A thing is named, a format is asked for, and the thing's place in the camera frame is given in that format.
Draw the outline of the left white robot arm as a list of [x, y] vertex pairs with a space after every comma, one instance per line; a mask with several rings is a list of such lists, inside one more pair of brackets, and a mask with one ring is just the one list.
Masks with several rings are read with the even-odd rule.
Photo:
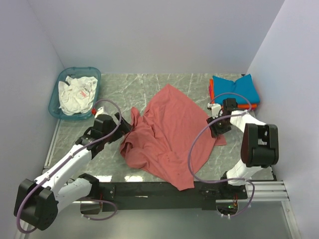
[[[121, 113], [115, 116], [118, 122], [106, 113], [96, 114], [93, 126], [86, 129], [58, 163], [36, 179], [21, 182], [13, 213], [21, 233], [47, 229], [57, 215], [76, 200], [109, 204], [115, 212], [118, 210], [115, 203], [103, 200], [96, 177], [84, 173], [67, 184], [73, 174], [104, 149], [105, 144], [120, 139], [132, 130], [133, 127], [122, 118]], [[23, 229], [21, 221], [34, 229]]]

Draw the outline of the dusty red t-shirt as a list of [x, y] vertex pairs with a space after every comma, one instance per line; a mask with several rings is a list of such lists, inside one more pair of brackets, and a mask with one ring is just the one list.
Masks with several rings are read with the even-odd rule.
[[226, 144], [225, 137], [212, 138], [205, 130], [208, 114], [186, 94], [167, 84], [148, 103], [144, 114], [131, 109], [133, 129], [125, 135], [120, 154], [131, 168], [144, 170], [176, 187], [194, 188], [188, 169], [191, 154], [193, 172], [208, 161], [215, 146]]

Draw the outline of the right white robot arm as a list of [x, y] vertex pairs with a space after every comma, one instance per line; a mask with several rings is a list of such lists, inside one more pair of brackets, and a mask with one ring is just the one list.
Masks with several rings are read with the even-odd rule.
[[278, 128], [266, 124], [250, 115], [248, 110], [238, 107], [235, 98], [227, 98], [223, 103], [209, 103], [212, 116], [206, 121], [210, 124], [211, 136], [217, 138], [234, 126], [243, 132], [240, 160], [222, 176], [219, 194], [225, 199], [231, 198], [245, 185], [247, 179], [264, 168], [278, 163]]

